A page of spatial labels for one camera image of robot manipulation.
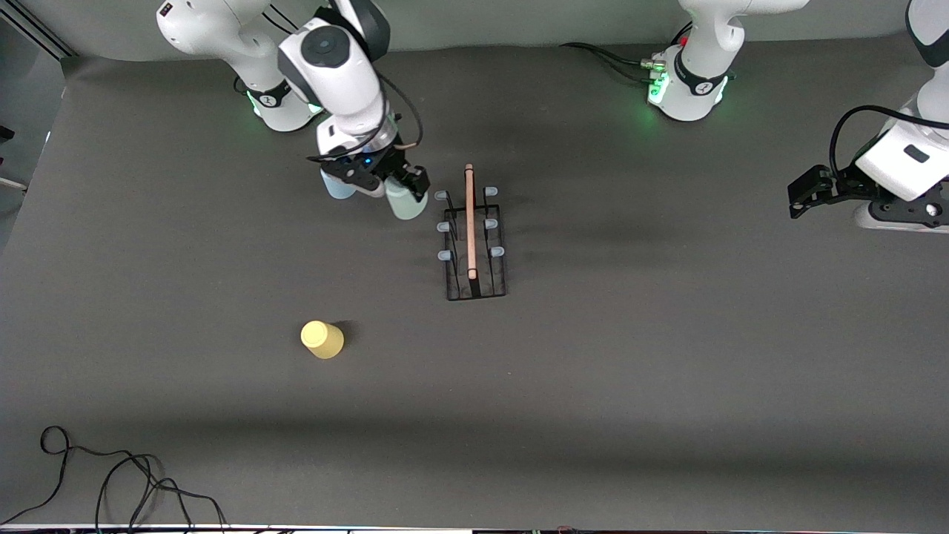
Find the pale green plastic cup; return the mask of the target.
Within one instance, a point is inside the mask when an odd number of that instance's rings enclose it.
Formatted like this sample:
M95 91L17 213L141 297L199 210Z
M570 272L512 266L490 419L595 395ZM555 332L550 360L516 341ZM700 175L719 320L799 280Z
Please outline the pale green plastic cup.
M399 220L413 220L420 216L429 200L427 192L416 197L409 188L394 179L384 182L384 191L393 215Z

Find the black wire cup holder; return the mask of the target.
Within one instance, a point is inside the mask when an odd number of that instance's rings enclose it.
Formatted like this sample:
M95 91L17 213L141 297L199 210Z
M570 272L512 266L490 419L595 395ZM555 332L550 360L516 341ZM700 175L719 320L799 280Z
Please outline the black wire cup holder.
M442 239L437 257L444 271L446 299L463 302L505 297L505 227L500 206L491 202L499 191L494 186L480 187L471 163L465 165L463 179L460 203L453 202L448 191L436 193L436 199L446 204L437 224Z

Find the yellow plastic cup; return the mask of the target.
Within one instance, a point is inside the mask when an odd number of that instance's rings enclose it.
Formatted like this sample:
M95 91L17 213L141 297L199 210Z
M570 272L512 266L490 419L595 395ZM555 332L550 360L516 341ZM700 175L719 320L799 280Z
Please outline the yellow plastic cup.
M334 324L318 320L309 321L300 331L302 345L315 357L328 360L338 355L345 347L345 334Z

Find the light blue plastic cup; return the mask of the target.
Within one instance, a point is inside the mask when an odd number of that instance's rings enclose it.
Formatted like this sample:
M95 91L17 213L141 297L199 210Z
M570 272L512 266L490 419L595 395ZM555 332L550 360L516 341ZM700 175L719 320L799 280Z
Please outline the light blue plastic cup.
M346 185L346 183L339 182L332 176L328 175L326 172L321 171L320 175L325 183L325 188L328 190L328 195L337 200L346 200L349 197L354 196L357 193L357 190L351 185Z

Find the dark grey table mat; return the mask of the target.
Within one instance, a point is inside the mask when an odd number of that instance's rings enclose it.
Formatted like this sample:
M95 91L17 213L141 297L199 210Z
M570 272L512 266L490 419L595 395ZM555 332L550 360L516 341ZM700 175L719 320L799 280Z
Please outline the dark grey table mat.
M787 216L928 79L906 35L746 44L695 124L579 50L379 66L433 189L498 187L508 294L447 302L441 204L332 199L224 65L72 61L0 256L0 520L60 425L234 523L949 532L949 236Z

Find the grey metal rail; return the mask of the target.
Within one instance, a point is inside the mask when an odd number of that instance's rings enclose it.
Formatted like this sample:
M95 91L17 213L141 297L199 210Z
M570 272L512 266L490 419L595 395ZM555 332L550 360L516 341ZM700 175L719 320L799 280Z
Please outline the grey metal rail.
M0 0L0 19L57 61L78 56L74 48L28 9L23 0Z

